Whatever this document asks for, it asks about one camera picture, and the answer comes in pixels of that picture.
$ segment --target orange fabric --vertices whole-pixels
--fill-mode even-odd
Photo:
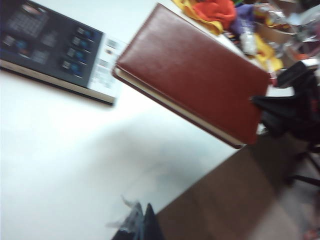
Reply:
[[[236,18],[236,8],[231,0],[205,0],[192,6],[199,18],[212,22],[219,21],[228,29]]]

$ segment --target book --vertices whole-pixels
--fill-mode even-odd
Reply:
[[[269,74],[159,3],[112,74],[234,148],[257,139]]]

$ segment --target cloth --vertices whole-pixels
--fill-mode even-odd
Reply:
[[[236,18],[236,9],[231,0],[205,0],[192,6],[199,18],[205,21],[219,21],[228,29]]]
[[[268,72],[275,72],[279,69],[282,69],[284,67],[283,62],[275,57],[275,51],[273,48],[266,44],[259,34],[255,33],[254,37],[257,49],[257,55],[254,57],[257,61],[259,61],[260,65]]]
[[[201,19],[196,14],[195,10],[192,8],[193,5],[197,4],[196,0],[172,0],[172,1],[183,11],[185,15],[203,23],[203,25],[207,27],[211,33],[215,35],[219,35],[223,32],[224,28],[220,21],[217,21],[217,20],[206,21]]]
[[[229,30],[235,35],[244,33],[244,27],[250,28],[254,32],[254,7],[251,4],[243,4],[235,8],[236,18],[231,23]]]

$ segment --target chair leg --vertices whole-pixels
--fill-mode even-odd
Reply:
[[[294,180],[299,180],[317,187],[320,187],[320,180],[311,178],[311,177],[306,177],[306,176],[300,176],[300,175],[293,175],[293,176],[289,176],[286,181],[288,183],[292,183]]]
[[[320,173],[320,166],[316,163],[315,159],[311,156],[310,153],[307,154],[308,159],[311,161],[312,165],[315,167],[315,169]]]

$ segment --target purple fabric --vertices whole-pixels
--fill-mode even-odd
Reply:
[[[235,8],[236,18],[231,23],[229,30],[235,35],[244,33],[243,22],[245,20],[247,27],[253,31],[254,26],[254,8],[252,4],[243,4]]]

